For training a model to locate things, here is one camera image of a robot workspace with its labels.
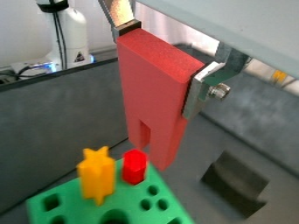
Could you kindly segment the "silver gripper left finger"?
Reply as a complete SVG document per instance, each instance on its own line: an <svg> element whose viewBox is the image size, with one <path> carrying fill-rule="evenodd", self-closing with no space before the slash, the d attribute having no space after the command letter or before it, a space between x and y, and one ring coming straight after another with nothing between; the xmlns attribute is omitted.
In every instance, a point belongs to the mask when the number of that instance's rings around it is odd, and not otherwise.
<svg viewBox="0 0 299 224"><path fill-rule="evenodd" d="M142 27L135 17L137 0L98 0L111 24L112 38L118 38Z"/></svg>

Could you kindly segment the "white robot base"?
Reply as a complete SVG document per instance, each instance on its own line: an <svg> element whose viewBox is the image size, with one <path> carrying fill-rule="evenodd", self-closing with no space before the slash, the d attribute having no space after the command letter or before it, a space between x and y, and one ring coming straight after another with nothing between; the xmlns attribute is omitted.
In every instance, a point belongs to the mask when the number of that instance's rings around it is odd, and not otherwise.
<svg viewBox="0 0 299 224"><path fill-rule="evenodd" d="M70 6L68 0L36 0L51 27L51 52L28 62L14 63L15 76L22 79L80 67L95 61L90 54L87 20Z"/></svg>

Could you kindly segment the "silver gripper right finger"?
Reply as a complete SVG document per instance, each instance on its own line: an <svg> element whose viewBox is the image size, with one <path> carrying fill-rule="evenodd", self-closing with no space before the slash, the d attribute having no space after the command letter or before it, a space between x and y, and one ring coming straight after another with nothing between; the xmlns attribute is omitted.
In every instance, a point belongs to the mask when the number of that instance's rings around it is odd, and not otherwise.
<svg viewBox="0 0 299 224"><path fill-rule="evenodd" d="M230 94L225 84L247 67L250 56L223 42L219 43L215 60L191 77L182 115L187 120L202 111L209 98L223 100Z"/></svg>

